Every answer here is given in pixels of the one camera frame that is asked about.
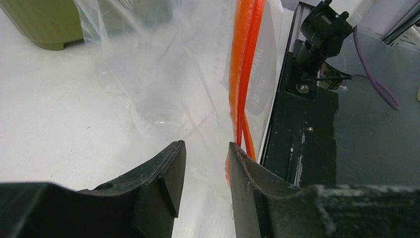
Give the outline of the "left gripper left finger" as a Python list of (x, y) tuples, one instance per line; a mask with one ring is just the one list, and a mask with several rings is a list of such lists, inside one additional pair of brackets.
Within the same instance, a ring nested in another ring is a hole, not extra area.
[(50, 182), (0, 185), (3, 238), (169, 238), (178, 217), (185, 142), (92, 190)]

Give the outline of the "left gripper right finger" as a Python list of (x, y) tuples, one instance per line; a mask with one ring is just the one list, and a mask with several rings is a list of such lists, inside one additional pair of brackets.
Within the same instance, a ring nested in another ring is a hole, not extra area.
[(253, 161), (234, 142), (228, 150), (239, 238), (417, 238), (415, 186), (311, 185), (299, 188)]

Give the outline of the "clear zip bag orange zipper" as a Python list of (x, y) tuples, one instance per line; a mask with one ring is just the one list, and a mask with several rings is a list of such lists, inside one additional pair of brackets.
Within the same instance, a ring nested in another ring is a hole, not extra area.
[(147, 150), (184, 140), (186, 172), (175, 238), (235, 238), (227, 179), (236, 138), (232, 67), (238, 0), (78, 0), (98, 78), (129, 98)]

